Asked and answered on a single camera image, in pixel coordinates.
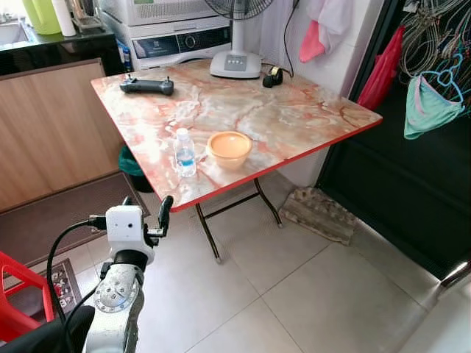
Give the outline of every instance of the floor mat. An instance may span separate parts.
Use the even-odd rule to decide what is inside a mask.
[[[331,241],[350,244],[357,218],[316,188],[293,191],[280,215]]]
[[[0,249],[24,265],[36,265],[47,259],[54,240],[65,228],[89,215],[104,215],[126,196],[142,207],[144,216],[149,215],[141,197],[121,172],[2,213]],[[63,238],[56,254],[103,234],[92,232],[90,227],[76,229]]]

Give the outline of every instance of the green bottle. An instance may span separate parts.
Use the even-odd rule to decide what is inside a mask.
[[[60,33],[59,22],[51,0],[23,0],[23,5],[39,35]]]

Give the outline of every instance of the black trash bin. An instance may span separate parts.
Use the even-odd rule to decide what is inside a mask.
[[[124,146],[119,153],[119,168],[130,177],[134,189],[142,193],[154,192],[128,146]]]

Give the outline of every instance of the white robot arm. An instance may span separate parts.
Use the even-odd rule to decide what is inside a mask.
[[[158,229],[147,228],[139,206],[124,204],[106,212],[113,263],[93,296],[95,317],[85,344],[87,353],[135,352],[144,271],[154,260],[153,246],[166,236],[172,204],[171,196],[163,200]]]

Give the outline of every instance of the black cable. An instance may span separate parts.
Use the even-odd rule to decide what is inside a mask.
[[[64,338],[63,338],[64,341],[67,341],[67,339],[68,339],[68,337],[67,337],[68,325],[71,323],[72,317],[78,311],[78,309],[83,305],[83,303],[85,303],[87,301],[87,299],[90,298],[95,293],[95,290],[97,288],[98,288],[98,285],[96,285],[94,289],[92,289],[90,292],[88,292],[88,294],[86,296],[84,296],[82,298],[82,300],[80,300],[80,302],[78,302],[75,305],[75,307],[74,307],[74,309],[72,309],[71,313],[68,314],[67,319],[65,320],[65,324],[64,324]]]
[[[52,283],[52,260],[54,259],[54,254],[57,250],[57,247],[59,246],[60,241],[67,235],[67,233],[69,233],[70,231],[76,228],[80,228],[80,227],[84,227],[88,225],[91,225],[89,220],[82,221],[82,222],[71,225],[69,228],[67,228],[62,233],[60,233],[60,235],[54,241],[54,244],[52,244],[51,251],[49,252],[49,255],[47,257],[47,268],[46,268],[47,285],[49,287],[49,291],[51,292],[52,302],[56,308],[57,314],[59,315],[59,318],[60,318],[60,322],[62,323],[63,326],[65,325],[65,315],[64,315],[64,311],[62,310],[62,307],[60,306],[59,298],[57,298],[57,294],[54,289],[54,283]],[[73,349],[71,347],[70,340],[66,339],[65,342],[68,346],[68,350],[72,352]]]
[[[293,76],[294,76],[294,69],[293,69],[293,63],[291,62],[291,58],[289,57],[288,46],[286,45],[286,31],[288,31],[288,25],[289,25],[289,22],[291,21],[291,19],[293,18],[293,14],[294,14],[294,11],[296,10],[296,6],[297,6],[297,3],[296,3],[295,6],[293,6],[293,10],[291,10],[291,13],[289,14],[288,21],[286,22],[286,26],[285,26],[285,32],[283,34],[283,42],[285,44],[285,53],[286,53],[286,56],[288,58],[289,68],[290,68],[290,71],[291,71],[289,73],[289,76],[291,78],[293,78]]]

